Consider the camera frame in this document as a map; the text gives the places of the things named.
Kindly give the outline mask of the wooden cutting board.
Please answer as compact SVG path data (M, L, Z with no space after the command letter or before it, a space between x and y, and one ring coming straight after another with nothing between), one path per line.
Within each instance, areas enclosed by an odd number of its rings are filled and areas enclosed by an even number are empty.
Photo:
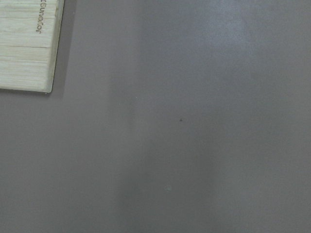
M0 87L52 91L63 0L0 2Z

